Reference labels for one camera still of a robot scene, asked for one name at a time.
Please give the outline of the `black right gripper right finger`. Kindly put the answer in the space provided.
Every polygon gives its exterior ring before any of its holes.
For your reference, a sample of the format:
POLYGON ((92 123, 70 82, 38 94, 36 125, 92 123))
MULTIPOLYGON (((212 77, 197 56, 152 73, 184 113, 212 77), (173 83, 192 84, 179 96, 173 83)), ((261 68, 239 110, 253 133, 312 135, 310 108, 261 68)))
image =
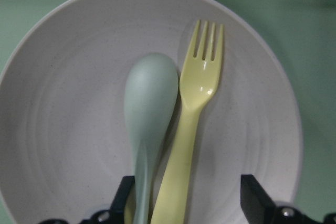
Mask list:
POLYGON ((252 174, 240 177, 240 206, 248 223, 318 223, 295 207, 276 205, 252 174))

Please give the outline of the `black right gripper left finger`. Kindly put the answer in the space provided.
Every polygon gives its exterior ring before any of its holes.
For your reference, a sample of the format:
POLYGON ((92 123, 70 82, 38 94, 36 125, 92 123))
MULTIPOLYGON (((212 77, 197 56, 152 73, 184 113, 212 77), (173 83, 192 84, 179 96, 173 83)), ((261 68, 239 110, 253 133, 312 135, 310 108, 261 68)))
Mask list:
POLYGON ((134 212, 135 178, 134 176, 124 176, 110 208, 99 210, 79 223, 133 223, 134 212))

